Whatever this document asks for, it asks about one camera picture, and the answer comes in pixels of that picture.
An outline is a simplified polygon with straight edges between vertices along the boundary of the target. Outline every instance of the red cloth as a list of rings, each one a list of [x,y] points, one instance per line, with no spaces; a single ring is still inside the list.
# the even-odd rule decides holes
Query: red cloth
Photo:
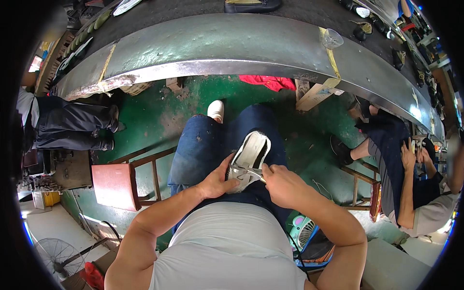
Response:
[[[94,264],[85,262],[84,270],[80,271],[79,275],[93,288],[104,290],[103,276]]]
[[[279,91],[280,89],[296,90],[293,81],[288,77],[269,77],[269,76],[238,76],[241,81],[249,84],[263,84],[268,89]]]

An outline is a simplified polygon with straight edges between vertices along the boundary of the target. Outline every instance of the painted concrete floor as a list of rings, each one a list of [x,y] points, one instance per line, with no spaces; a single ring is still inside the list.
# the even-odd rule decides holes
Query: painted concrete floor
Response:
[[[194,76],[187,77],[182,93],[174,94],[165,87],[165,81],[157,81],[154,86],[141,94],[125,96],[118,104],[120,121],[127,129],[114,134],[116,142],[113,151],[98,152],[96,164],[105,164],[145,147],[151,151],[140,157],[177,145],[182,129],[187,120],[194,114],[205,114],[208,105],[221,99],[225,103],[225,122],[233,120],[244,108],[255,103],[270,106],[279,123],[279,131],[284,140],[289,169],[299,174],[306,183],[316,185],[313,180],[322,184],[322,194],[332,197],[337,204],[349,204],[353,198],[353,177],[339,169],[330,149],[329,137],[335,134],[349,147],[355,147],[364,136],[354,127],[354,120],[347,114],[347,109],[354,101],[349,94],[332,95],[311,111],[295,110],[295,92],[281,90],[271,91],[261,85],[241,82],[238,76]],[[168,173],[174,154],[157,161],[158,180],[161,196],[169,197],[166,185]],[[372,158],[364,161],[375,164]],[[373,176],[372,171],[360,163],[349,166],[358,172]],[[150,194],[154,197],[153,180],[149,164],[136,169],[137,190],[140,196]],[[91,219],[106,220],[116,226],[120,234],[124,234],[134,212],[129,212],[96,203],[93,189],[75,189],[62,196],[62,204],[75,220],[79,221],[79,208],[72,194],[76,197],[83,214]],[[359,181],[358,200],[370,197],[370,185]],[[368,239],[382,238],[392,243],[403,237],[395,226],[387,221],[372,223],[368,212],[353,212],[366,229]],[[171,239],[168,231],[158,238],[158,247],[165,249]]]

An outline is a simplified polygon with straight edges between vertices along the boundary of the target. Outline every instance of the electric fan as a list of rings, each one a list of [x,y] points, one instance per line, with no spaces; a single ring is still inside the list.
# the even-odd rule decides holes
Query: electric fan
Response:
[[[85,280],[78,274],[84,258],[76,248],[58,238],[44,238],[35,244],[45,267],[53,278],[68,290],[81,290]]]
[[[316,224],[308,217],[303,215],[297,215],[293,219],[293,228],[290,231],[290,236],[295,241],[298,250],[302,251],[306,243],[308,242],[311,234],[313,233]],[[289,238],[292,251],[296,251],[293,241]]]

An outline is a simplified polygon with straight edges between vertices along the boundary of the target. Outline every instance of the person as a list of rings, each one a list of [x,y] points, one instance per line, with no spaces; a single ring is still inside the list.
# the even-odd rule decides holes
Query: person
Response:
[[[414,12],[414,5],[411,0],[399,0],[398,2],[398,18],[402,15],[410,18]]]
[[[443,227],[454,211],[464,181],[464,148],[454,158],[453,175],[437,172],[429,152],[422,147],[417,160],[426,167],[427,180],[415,174],[416,155],[404,122],[368,101],[356,97],[369,123],[357,125],[368,135],[359,146],[348,148],[334,135],[330,145],[339,162],[375,156],[382,184],[381,208],[389,220],[411,237],[423,236]]]
[[[171,197],[135,216],[105,275],[105,289],[359,289],[365,232],[353,215],[287,169],[271,109],[256,104],[230,123],[223,120],[219,100],[208,116],[188,120],[168,178]],[[224,194],[240,184],[225,178],[231,151],[255,128],[271,142],[261,166],[266,184],[256,181]],[[315,286],[295,265],[284,231],[292,209],[335,244]],[[156,239],[171,228],[169,247],[157,256]]]
[[[22,85],[35,83],[27,73]],[[114,140],[92,137],[98,129],[119,130],[119,109],[70,103],[56,96],[35,97],[19,88],[16,109],[21,114],[25,133],[24,152],[30,149],[112,150]]]

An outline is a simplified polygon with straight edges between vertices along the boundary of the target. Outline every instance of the black pants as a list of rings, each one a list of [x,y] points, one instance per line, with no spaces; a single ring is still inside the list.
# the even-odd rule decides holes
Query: black pants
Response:
[[[91,134],[111,124],[108,107],[70,103],[54,96],[38,97],[37,101],[37,149],[103,149],[106,140]]]

